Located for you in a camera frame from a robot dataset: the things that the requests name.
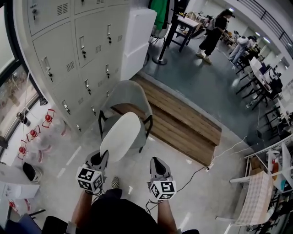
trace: black hair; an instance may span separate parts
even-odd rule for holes
[[[225,9],[217,16],[217,18],[221,18],[224,16],[233,16],[233,13],[229,9]]]

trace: checkered cloth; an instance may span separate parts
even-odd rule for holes
[[[241,214],[236,225],[256,225],[266,222],[273,180],[264,171],[252,176]]]

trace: wooden stairs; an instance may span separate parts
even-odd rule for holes
[[[142,86],[151,105],[151,134],[199,163],[210,165],[221,128],[141,76],[135,75],[132,80]],[[119,105],[115,109],[123,114],[132,111],[145,119],[135,106]]]

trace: railing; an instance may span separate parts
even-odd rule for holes
[[[289,52],[290,56],[293,58],[293,42],[286,34],[285,30],[281,27],[281,25],[275,20],[274,17],[271,16],[258,2],[255,0],[237,0],[241,2],[244,6],[250,9],[253,13],[255,13],[270,29],[275,33],[275,35],[279,38],[281,43]]]

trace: sneaker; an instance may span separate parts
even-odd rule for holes
[[[205,57],[204,55],[202,55],[202,53],[196,53],[195,55],[196,55],[197,57],[202,58],[202,59]]]
[[[210,58],[204,57],[202,60],[204,60],[208,64],[212,64]]]
[[[111,187],[112,189],[115,189],[115,188],[120,188],[120,181],[119,181],[119,178],[118,177],[114,177],[114,179],[112,180],[112,183],[111,183]]]

